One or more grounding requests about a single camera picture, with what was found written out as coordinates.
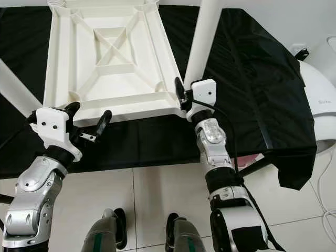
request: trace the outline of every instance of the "black cloth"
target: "black cloth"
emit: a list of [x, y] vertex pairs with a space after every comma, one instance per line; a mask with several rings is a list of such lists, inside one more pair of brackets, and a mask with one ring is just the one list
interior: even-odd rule
[[[160, 6], [159, 11], [184, 76], [198, 7]], [[0, 22], [0, 57], [40, 101], [50, 22], [48, 7], [8, 8]], [[217, 81], [216, 105], [235, 124], [238, 155], [263, 153], [279, 169], [280, 184], [299, 189], [311, 175], [316, 145], [298, 64], [244, 11], [226, 9], [221, 22], [224, 27], [218, 26], [204, 78]], [[24, 118], [3, 97], [0, 105], [2, 142], [21, 127]], [[215, 117], [224, 129], [229, 129], [220, 115]], [[226, 133], [230, 142], [232, 133], [229, 130]], [[227, 148], [232, 155], [231, 145]], [[26, 129], [0, 150], [0, 178], [18, 176], [43, 149], [36, 134]], [[110, 125], [102, 142], [89, 146], [83, 159], [69, 171], [198, 162], [198, 159], [193, 126], [185, 119], [166, 115]]]

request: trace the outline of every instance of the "green stripe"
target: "green stripe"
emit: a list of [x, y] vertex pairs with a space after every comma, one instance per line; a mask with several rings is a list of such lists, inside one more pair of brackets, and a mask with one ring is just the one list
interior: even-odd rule
[[195, 248], [195, 244], [193, 242], [193, 240], [188, 237], [188, 246], [189, 246], [189, 252], [196, 252], [196, 248]]
[[95, 243], [93, 245], [93, 252], [101, 252], [101, 238], [102, 238], [102, 234], [96, 234], [96, 236], [94, 237], [95, 239]]

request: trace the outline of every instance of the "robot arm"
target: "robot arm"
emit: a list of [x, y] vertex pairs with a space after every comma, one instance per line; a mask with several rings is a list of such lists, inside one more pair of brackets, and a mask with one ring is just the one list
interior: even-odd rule
[[[209, 190], [208, 199], [212, 210], [210, 223], [215, 251], [268, 249], [268, 238], [273, 240], [273, 237], [259, 214], [258, 206], [244, 187], [243, 180], [233, 168], [225, 148], [224, 130], [213, 118], [213, 111], [209, 107], [193, 102], [195, 99], [213, 106], [216, 101], [216, 82], [211, 79], [198, 81], [186, 92], [178, 78], [175, 84], [181, 109], [187, 111], [187, 120], [195, 125], [197, 146]], [[278, 244], [275, 246], [284, 251]]]
[[112, 118], [111, 112], [106, 111], [97, 124], [96, 134], [89, 135], [73, 126], [79, 107], [74, 102], [64, 110], [40, 108], [29, 118], [46, 151], [17, 180], [15, 197], [5, 219], [4, 251], [48, 251], [53, 207], [67, 167], [81, 159], [80, 149], [85, 141], [94, 142]]

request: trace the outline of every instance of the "floor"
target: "floor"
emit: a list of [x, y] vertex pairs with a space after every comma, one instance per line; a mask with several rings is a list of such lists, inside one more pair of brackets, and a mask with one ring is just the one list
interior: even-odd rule
[[[277, 169], [267, 166], [245, 177], [277, 241], [295, 252], [336, 251], [322, 226], [317, 180], [330, 154], [320, 155], [311, 180], [301, 191], [279, 186]], [[336, 158], [323, 181], [327, 207], [336, 209]], [[0, 193], [14, 194], [15, 179], [0, 181]], [[105, 208], [122, 207], [128, 218], [130, 252], [163, 252], [169, 213], [187, 217], [197, 227], [208, 252], [213, 252], [210, 207], [200, 164], [142, 167], [69, 174], [54, 208], [50, 251], [80, 251], [91, 225]], [[6, 205], [0, 204], [0, 217]], [[328, 216], [336, 234], [336, 218]]]

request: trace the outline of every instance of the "power outlet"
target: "power outlet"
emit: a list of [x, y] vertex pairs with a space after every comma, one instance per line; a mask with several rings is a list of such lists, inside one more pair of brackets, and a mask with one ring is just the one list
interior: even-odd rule
[[307, 48], [307, 44], [306, 43], [296, 43], [296, 44], [292, 44], [289, 47], [289, 52], [295, 56], [296, 54], [298, 54], [299, 51], [303, 50]]

